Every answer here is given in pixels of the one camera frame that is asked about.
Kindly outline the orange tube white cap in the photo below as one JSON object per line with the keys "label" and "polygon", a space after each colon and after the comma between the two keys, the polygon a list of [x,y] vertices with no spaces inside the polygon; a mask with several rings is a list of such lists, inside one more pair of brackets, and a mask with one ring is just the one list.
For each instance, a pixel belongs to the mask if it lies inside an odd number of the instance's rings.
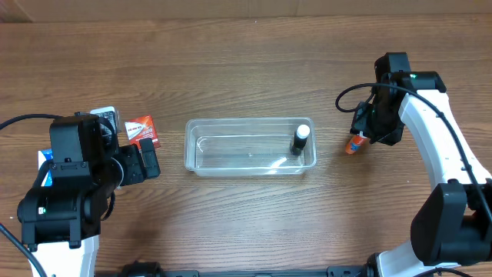
{"label": "orange tube white cap", "polygon": [[363,132],[354,135],[345,146],[345,152],[349,155],[354,154],[366,141],[368,137]]}

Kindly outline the red medicine box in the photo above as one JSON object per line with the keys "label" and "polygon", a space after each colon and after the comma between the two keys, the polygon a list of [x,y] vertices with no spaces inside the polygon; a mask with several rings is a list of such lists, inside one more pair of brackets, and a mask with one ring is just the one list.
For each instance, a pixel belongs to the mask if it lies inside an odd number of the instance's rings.
{"label": "red medicine box", "polygon": [[130,119],[125,122],[125,130],[129,142],[136,144],[139,150],[141,150],[140,141],[142,139],[151,139],[155,148],[161,147],[153,118],[150,115]]}

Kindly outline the white medicine box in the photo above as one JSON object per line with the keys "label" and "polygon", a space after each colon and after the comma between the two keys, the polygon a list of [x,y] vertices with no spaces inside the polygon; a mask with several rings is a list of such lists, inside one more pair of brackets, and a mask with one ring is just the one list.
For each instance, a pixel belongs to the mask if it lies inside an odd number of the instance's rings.
{"label": "white medicine box", "polygon": [[116,133],[119,133],[121,131],[119,112],[116,109],[116,107],[106,106],[103,108],[96,108],[96,109],[92,109],[89,113],[98,115],[100,117],[104,117],[107,120],[109,120]]}

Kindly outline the dark bottle white cap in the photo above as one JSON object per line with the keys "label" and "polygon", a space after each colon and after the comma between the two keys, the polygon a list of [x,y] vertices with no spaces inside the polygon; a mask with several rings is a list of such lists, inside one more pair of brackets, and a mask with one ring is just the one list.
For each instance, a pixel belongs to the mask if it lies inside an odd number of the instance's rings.
{"label": "dark bottle white cap", "polygon": [[311,129],[308,125],[299,125],[296,128],[290,146],[292,155],[300,155],[303,152],[310,134]]}

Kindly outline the blue VapoDrops box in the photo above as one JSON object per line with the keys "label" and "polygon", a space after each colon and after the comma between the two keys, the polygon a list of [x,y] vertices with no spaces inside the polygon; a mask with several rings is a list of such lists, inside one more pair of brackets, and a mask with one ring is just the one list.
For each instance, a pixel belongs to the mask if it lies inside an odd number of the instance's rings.
{"label": "blue VapoDrops box", "polygon": [[53,151],[51,149],[38,151],[38,175],[36,180],[40,186],[52,186],[52,174],[50,169],[50,161],[53,159]]}

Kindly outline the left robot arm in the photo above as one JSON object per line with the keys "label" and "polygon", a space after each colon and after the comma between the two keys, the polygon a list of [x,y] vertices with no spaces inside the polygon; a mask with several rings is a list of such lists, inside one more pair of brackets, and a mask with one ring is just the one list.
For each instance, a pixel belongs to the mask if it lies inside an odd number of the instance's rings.
{"label": "left robot arm", "polygon": [[160,175],[155,146],[120,146],[109,120],[92,114],[57,117],[49,133],[53,156],[18,204],[22,244],[37,275],[93,276],[115,190]]}

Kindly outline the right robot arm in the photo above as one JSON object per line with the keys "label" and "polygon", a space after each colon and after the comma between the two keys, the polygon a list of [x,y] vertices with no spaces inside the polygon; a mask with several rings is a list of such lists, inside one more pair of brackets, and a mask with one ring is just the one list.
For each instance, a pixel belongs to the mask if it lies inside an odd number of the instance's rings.
{"label": "right robot arm", "polygon": [[374,253],[352,276],[432,276],[491,260],[491,174],[466,142],[437,72],[414,72],[407,54],[388,52],[374,63],[371,95],[351,109],[346,151],[376,142],[395,145],[408,129],[431,192],[411,223],[410,238]]}

